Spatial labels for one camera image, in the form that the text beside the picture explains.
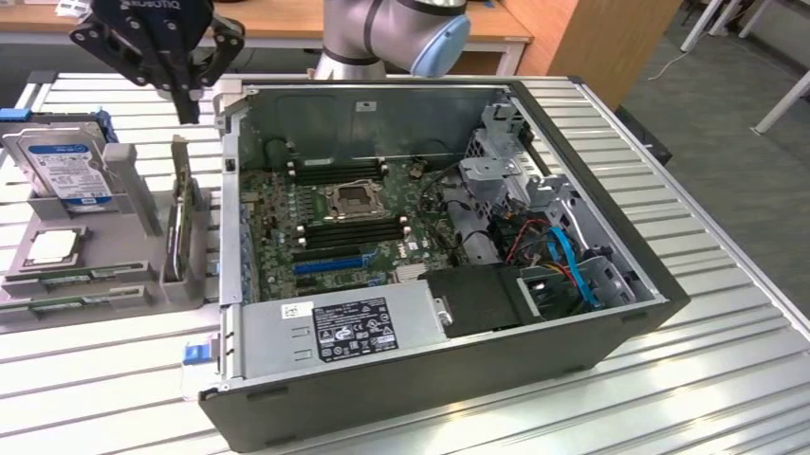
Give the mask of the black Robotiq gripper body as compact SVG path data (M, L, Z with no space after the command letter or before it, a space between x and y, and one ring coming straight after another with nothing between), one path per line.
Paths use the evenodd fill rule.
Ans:
M214 16L211 1L92 1L91 53L100 58L148 49L188 57L187 16Z

